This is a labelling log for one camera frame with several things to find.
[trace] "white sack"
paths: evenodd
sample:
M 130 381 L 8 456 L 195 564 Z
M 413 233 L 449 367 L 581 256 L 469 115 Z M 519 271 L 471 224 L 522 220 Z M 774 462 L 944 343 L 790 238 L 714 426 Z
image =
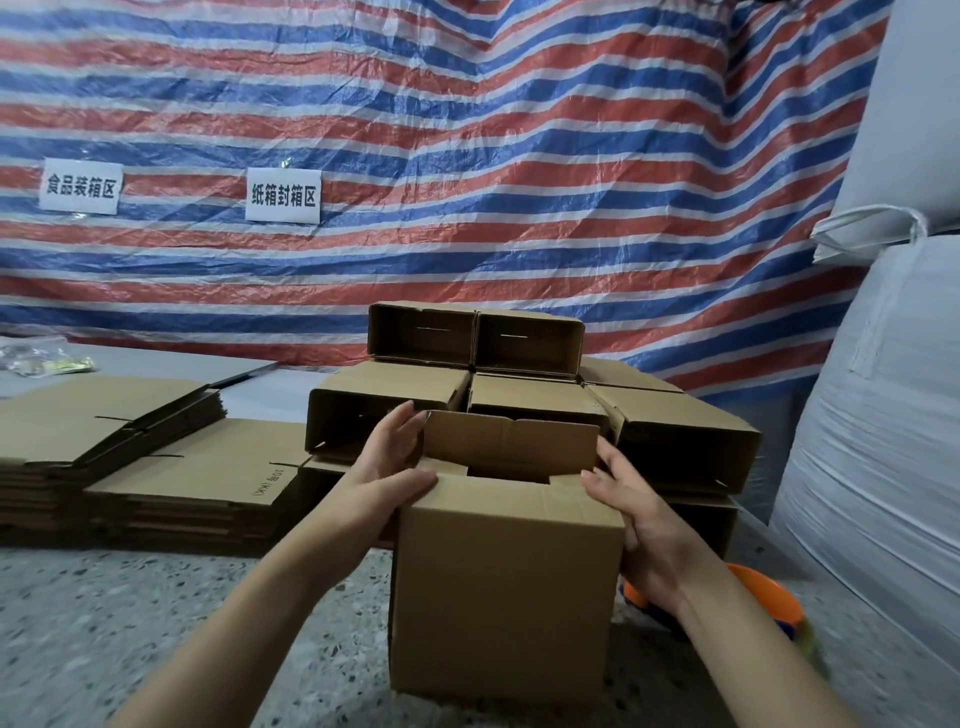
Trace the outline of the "white sack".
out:
M 871 268 L 771 525 L 960 669 L 960 236 L 889 248 Z

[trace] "striped tarpaulin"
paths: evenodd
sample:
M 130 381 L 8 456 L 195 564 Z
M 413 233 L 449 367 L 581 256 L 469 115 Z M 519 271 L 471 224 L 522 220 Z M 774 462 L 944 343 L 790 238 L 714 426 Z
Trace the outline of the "striped tarpaulin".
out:
M 0 11 L 0 333 L 338 366 L 378 300 L 582 318 L 723 399 L 813 376 L 810 265 L 890 0 L 32 0 Z M 126 165 L 46 212 L 46 157 Z M 318 227 L 244 221 L 323 170 Z

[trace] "sign with chinese text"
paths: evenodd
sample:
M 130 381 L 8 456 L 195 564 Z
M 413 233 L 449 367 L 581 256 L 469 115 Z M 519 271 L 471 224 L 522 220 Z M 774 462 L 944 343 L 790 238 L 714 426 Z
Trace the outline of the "sign with chinese text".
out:
M 320 171 L 250 167 L 247 220 L 320 225 Z
M 80 159 L 45 159 L 40 209 L 115 215 L 123 165 Z

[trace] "right hand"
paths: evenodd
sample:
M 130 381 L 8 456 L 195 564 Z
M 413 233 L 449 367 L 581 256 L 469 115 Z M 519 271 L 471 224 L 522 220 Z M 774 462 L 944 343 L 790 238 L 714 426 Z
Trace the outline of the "right hand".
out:
M 648 601 L 675 617 L 691 580 L 726 568 L 620 450 L 598 437 L 597 453 L 612 477 L 596 469 L 582 471 L 581 479 L 590 497 L 623 515 L 627 526 L 623 576 Z

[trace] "forearm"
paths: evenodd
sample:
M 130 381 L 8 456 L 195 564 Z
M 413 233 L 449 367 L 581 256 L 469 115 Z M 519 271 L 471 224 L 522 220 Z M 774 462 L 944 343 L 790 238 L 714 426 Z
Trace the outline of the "forearm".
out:
M 678 618 L 739 728 L 857 721 L 719 560 L 683 588 Z
M 319 596 L 292 554 L 271 552 L 111 725 L 250 725 Z

